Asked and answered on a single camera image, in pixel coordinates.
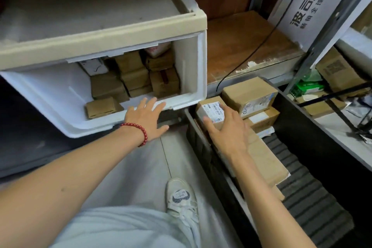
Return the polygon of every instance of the left hand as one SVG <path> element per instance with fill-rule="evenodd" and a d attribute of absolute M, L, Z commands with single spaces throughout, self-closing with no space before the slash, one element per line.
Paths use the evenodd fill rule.
<path fill-rule="evenodd" d="M 151 141 L 165 133 L 169 129 L 169 126 L 165 125 L 161 128 L 157 128 L 159 114 L 164 109 L 166 103 L 162 102 L 152 110 L 156 102 L 156 97 L 149 100 L 147 104 L 146 102 L 147 98 L 142 99 L 136 110 L 132 106 L 129 107 L 125 115 L 124 123 L 139 124 L 147 133 L 147 141 Z"/>

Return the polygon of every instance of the white foam cooler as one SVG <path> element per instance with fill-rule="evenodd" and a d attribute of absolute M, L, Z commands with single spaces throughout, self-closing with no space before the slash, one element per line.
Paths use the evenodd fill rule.
<path fill-rule="evenodd" d="M 206 98 L 207 17 L 194 0 L 88 1 L 59 0 L 63 7 L 13 0 L 0 19 L 0 75 L 61 132 L 77 138 L 110 129 L 145 96 L 121 103 L 122 112 L 88 119 L 90 79 L 77 63 L 86 59 L 171 40 L 181 93 L 159 103 L 180 109 Z"/>

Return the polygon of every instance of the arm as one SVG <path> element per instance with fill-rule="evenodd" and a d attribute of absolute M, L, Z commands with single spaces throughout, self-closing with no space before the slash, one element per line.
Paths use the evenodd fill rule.
<path fill-rule="evenodd" d="M 169 126 L 157 129 L 165 103 L 156 98 L 130 107 L 126 123 L 143 126 L 148 141 Z M 79 212 L 104 177 L 144 140 L 141 130 L 123 126 L 84 147 L 33 171 L 0 192 L 0 243 L 4 247 L 47 247 Z"/>
<path fill-rule="evenodd" d="M 248 154 L 247 128 L 227 106 L 221 131 L 205 117 L 204 124 L 217 148 L 227 157 L 238 178 L 263 248 L 315 248 L 310 238 L 274 195 Z"/>

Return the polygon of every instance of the rubber mat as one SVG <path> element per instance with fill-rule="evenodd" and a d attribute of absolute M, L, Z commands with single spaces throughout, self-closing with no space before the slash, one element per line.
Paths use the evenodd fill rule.
<path fill-rule="evenodd" d="M 318 248 L 329 248 L 354 228 L 352 216 L 276 136 L 263 141 L 291 173 L 277 187 L 284 206 Z"/>

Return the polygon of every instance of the red bead bracelet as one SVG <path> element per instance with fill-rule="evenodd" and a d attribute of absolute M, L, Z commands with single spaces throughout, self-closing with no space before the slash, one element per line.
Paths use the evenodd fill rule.
<path fill-rule="evenodd" d="M 145 139 L 143 140 L 142 144 L 139 147 L 144 146 L 146 144 L 146 142 L 147 142 L 147 133 L 146 133 L 145 129 L 142 126 L 140 126 L 139 124 L 134 124 L 134 123 L 123 123 L 120 126 L 121 127 L 122 126 L 136 127 L 139 130 L 142 130 L 143 135 L 145 136 Z"/>

